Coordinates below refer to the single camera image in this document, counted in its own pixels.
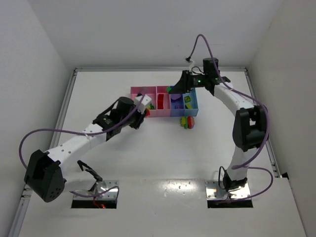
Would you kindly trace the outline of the purple arch lego brick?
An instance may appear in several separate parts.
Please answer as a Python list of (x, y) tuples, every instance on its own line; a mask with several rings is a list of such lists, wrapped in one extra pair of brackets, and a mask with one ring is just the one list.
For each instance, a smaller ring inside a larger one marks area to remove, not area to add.
[(171, 102), (176, 102), (181, 99), (181, 94), (170, 94), (170, 100)]

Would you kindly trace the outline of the small lime square brick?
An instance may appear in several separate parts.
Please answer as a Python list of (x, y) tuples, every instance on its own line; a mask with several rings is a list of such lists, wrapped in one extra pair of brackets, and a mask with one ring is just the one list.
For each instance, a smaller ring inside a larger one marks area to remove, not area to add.
[(191, 102), (191, 97), (190, 96), (185, 96), (184, 97), (185, 103), (190, 103)]

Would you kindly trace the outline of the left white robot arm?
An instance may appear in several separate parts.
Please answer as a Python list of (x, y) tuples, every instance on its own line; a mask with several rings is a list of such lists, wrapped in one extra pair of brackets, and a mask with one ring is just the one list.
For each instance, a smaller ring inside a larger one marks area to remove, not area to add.
[(138, 129), (147, 116), (151, 98), (138, 94), (120, 97), (100, 113), (82, 132), (67, 131), (71, 139), (45, 152), (31, 154), (24, 182), (44, 201), (52, 202), (63, 192), (82, 198), (101, 198), (118, 186), (106, 187), (103, 178), (81, 157), (118, 135), (124, 127)]

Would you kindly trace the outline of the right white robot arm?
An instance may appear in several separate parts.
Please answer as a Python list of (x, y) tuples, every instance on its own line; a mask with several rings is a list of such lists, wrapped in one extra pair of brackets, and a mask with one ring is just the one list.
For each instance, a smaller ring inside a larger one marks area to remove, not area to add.
[(179, 81), (168, 89), (169, 94), (185, 94), (204, 87), (219, 99), (234, 115), (232, 137), (235, 150), (232, 161), (224, 171), (223, 188), (226, 191), (243, 187), (251, 162), (259, 155), (267, 138), (266, 109), (248, 95), (238, 92), (227, 77), (221, 77), (217, 58), (203, 60), (203, 73), (183, 70)]

